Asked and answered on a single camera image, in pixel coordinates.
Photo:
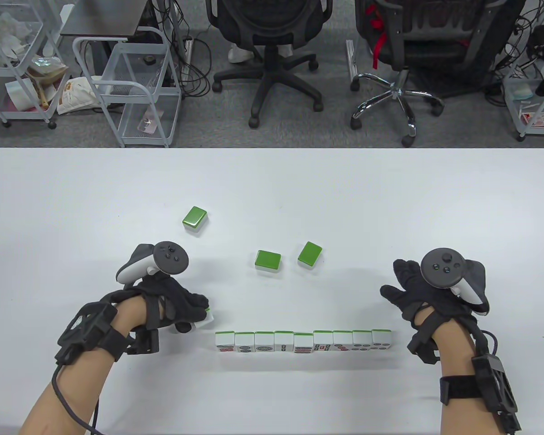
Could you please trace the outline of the person's left hand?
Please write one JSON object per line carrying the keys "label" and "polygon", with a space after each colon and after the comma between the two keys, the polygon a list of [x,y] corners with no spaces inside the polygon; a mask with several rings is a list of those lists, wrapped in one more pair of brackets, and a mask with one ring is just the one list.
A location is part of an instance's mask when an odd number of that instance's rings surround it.
{"label": "person's left hand", "polygon": [[192,324],[208,317],[208,298],[189,292],[169,274],[148,275],[132,290],[145,300],[147,331],[175,325],[179,332],[185,333]]}

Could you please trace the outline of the person's right hand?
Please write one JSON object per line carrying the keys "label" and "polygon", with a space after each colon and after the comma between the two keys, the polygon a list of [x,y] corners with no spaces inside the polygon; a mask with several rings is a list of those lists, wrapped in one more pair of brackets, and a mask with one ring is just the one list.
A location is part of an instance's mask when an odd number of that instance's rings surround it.
{"label": "person's right hand", "polygon": [[426,307],[431,307],[444,318],[476,322],[471,309],[452,292],[434,288],[425,281],[420,265],[416,261],[396,259],[393,271],[402,290],[391,285],[383,285],[380,294],[398,307],[401,310],[401,317],[409,321],[414,328],[419,325],[415,321],[417,313]]}

